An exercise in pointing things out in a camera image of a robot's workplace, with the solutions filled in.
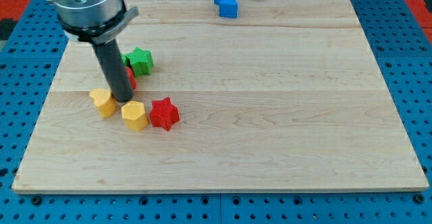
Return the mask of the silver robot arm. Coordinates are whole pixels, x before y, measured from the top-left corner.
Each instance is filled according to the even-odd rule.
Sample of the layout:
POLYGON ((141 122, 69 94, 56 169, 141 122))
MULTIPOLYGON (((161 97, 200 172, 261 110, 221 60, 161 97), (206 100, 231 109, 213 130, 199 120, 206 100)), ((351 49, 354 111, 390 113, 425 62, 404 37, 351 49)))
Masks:
POLYGON ((116 38, 139 14, 124 0, 47 0, 57 10, 63 30, 80 42, 104 45, 116 38))

